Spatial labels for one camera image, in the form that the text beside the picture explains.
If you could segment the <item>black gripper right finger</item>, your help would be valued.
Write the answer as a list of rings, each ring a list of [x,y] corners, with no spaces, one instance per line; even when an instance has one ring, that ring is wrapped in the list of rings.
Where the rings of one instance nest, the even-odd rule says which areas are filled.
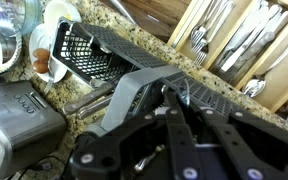
[[[288,132],[231,102],[189,103],[195,180],[288,180]]]

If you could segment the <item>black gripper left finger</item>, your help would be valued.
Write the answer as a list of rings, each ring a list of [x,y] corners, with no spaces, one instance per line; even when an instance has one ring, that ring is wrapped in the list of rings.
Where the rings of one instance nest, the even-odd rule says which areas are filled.
[[[146,180],[201,180],[202,165],[177,93],[164,91],[162,114],[144,113],[95,139],[70,157],[77,180],[122,180],[141,160],[163,145],[161,154],[144,168]]]

